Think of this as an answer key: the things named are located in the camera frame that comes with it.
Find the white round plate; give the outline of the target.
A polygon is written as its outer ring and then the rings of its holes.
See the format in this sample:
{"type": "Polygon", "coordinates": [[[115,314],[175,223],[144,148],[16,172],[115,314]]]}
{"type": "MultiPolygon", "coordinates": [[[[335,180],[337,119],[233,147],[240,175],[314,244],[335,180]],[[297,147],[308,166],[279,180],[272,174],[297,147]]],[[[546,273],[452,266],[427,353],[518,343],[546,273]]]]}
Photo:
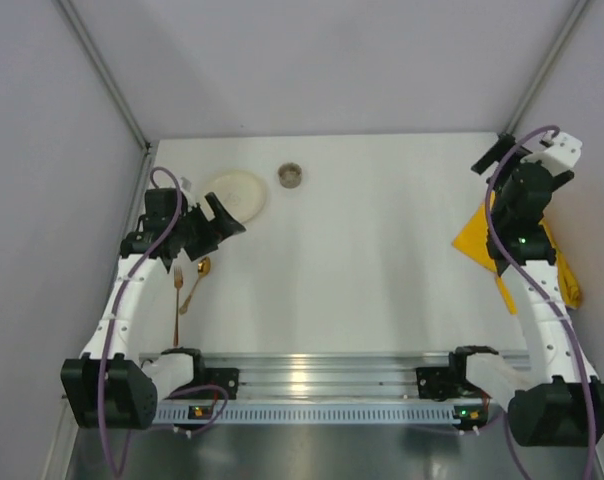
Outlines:
{"type": "Polygon", "coordinates": [[[246,224],[266,205],[268,189],[265,181],[250,171],[235,169],[214,175],[198,196],[204,214],[212,219],[212,208],[205,199],[207,193],[214,193],[235,220],[246,224]]]}

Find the yellow Pikachu placemat cloth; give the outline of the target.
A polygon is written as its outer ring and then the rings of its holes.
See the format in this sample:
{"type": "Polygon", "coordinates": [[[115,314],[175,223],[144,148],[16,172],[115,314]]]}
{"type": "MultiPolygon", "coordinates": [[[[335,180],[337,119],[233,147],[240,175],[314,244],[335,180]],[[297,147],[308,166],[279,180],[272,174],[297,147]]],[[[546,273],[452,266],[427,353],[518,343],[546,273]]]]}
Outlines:
{"type": "MultiPolygon", "coordinates": [[[[578,309],[583,302],[582,290],[573,270],[568,264],[567,258],[560,250],[546,220],[542,220],[543,226],[551,246],[556,250],[558,266],[558,285],[565,304],[573,310],[578,309]]],[[[498,291],[511,315],[517,313],[515,302],[504,282],[498,278],[495,262],[491,259],[486,246],[488,236],[488,225],[484,212],[484,204],[481,204],[469,222],[453,240],[452,245],[458,251],[472,259],[478,265],[490,271],[496,282],[498,291]]]]}

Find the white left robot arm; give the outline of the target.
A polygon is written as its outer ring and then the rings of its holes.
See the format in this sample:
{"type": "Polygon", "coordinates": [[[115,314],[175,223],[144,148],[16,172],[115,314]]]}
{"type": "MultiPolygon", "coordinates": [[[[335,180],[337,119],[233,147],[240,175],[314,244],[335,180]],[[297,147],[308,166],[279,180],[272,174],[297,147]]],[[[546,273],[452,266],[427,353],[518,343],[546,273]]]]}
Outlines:
{"type": "Polygon", "coordinates": [[[140,352],[143,335],[162,324],[152,305],[172,287],[171,267],[178,256],[197,262],[246,230],[215,193],[205,199],[211,218],[184,192],[145,192],[137,228],[121,241],[117,277],[96,331],[80,356],[65,360],[61,368],[79,427],[144,430],[160,401],[179,389],[204,384],[207,373],[199,350],[169,348],[147,365],[141,363],[140,352]]]}

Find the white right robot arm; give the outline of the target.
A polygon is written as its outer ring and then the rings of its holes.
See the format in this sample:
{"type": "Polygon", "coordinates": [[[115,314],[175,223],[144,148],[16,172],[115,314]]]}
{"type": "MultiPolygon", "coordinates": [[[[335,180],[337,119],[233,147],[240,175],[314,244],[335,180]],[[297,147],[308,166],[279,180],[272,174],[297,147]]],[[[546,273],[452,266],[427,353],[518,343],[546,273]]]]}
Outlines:
{"type": "Polygon", "coordinates": [[[574,177],[582,143],[546,127],[538,151],[510,134],[472,166],[493,173],[483,203],[453,241],[489,270],[523,333],[530,371],[520,373],[492,347],[459,347],[452,373],[502,407],[521,446],[593,447],[604,433],[604,382],[572,327],[560,285],[560,255],[543,224],[553,194],[574,177]]]}

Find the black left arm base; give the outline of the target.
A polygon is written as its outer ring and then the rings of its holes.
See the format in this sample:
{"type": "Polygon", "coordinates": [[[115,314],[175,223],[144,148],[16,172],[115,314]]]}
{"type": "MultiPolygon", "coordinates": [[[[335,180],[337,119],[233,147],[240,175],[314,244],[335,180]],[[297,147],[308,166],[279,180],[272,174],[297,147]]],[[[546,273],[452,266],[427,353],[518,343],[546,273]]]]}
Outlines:
{"type": "Polygon", "coordinates": [[[240,384],[239,376],[240,370],[235,365],[228,365],[225,361],[219,363],[200,350],[196,350],[191,387],[216,385],[227,393],[230,400],[235,400],[240,384]]]}

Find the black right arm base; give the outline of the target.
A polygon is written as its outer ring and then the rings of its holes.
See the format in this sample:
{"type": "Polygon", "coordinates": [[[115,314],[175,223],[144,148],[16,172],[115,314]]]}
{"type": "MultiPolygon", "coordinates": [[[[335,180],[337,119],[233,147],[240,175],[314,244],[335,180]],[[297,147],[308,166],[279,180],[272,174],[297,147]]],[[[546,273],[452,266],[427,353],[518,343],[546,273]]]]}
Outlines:
{"type": "Polygon", "coordinates": [[[418,396],[443,402],[450,399],[481,397],[481,390],[466,379],[467,359],[476,354],[497,354],[487,346],[461,346],[448,353],[445,366],[416,369],[418,396]]]}

